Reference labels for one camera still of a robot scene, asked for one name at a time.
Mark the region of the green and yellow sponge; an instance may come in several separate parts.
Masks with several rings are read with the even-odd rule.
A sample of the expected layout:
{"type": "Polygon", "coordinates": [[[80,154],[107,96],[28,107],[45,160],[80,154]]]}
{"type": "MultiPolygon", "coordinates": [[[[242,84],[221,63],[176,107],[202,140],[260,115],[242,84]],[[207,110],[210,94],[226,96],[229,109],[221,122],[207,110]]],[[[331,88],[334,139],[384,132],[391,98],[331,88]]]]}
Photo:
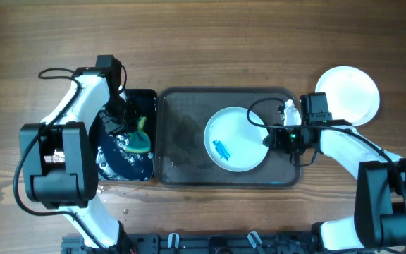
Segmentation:
{"type": "Polygon", "coordinates": [[[147,122],[146,116],[141,116],[137,121],[137,128],[126,134],[128,143],[124,150],[129,153],[142,154],[148,153],[151,150],[151,140],[144,132],[144,125],[147,122]]]}

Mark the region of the white plate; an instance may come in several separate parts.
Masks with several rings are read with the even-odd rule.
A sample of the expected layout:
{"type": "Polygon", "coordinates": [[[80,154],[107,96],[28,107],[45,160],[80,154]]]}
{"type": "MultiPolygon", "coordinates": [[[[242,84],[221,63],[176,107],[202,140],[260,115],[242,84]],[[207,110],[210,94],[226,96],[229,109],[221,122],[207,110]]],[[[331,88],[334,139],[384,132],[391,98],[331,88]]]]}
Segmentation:
{"type": "Polygon", "coordinates": [[[245,172],[259,166],[268,153],[263,139],[269,134],[264,122],[242,107],[227,107],[216,112],[204,129],[204,147],[211,160],[222,169],[245,172]]]}
{"type": "Polygon", "coordinates": [[[325,92],[334,119],[344,119],[353,126],[370,122],[380,106],[376,83],[362,70],[337,66],[318,80],[315,92],[325,92]]]}

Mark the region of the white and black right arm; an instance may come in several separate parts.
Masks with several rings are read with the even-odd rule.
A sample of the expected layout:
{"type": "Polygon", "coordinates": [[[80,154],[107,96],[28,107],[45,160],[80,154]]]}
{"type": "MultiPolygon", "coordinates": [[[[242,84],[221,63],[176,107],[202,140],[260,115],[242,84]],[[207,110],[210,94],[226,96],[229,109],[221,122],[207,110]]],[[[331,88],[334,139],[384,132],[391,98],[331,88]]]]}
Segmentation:
{"type": "Polygon", "coordinates": [[[300,97],[301,122],[269,126],[263,144],[294,157],[313,148],[357,179],[351,217],[317,225],[324,251],[387,250],[406,253],[406,158],[385,151],[345,120],[334,120],[326,94],[300,97]]]}

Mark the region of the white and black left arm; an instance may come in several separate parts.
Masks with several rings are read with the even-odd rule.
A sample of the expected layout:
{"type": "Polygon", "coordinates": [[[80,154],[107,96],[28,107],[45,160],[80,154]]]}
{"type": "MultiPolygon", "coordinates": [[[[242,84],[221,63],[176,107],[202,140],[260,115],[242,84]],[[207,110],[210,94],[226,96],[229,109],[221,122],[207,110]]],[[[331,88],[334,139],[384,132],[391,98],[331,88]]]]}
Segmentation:
{"type": "Polygon", "coordinates": [[[27,198],[43,205],[42,216],[72,223],[81,253],[136,253],[97,195],[100,176],[131,179],[153,150],[147,115],[125,91],[125,67],[99,55],[93,67],[48,68],[38,76],[69,80],[70,89],[52,113],[21,128],[14,184],[23,183],[27,198]]]}

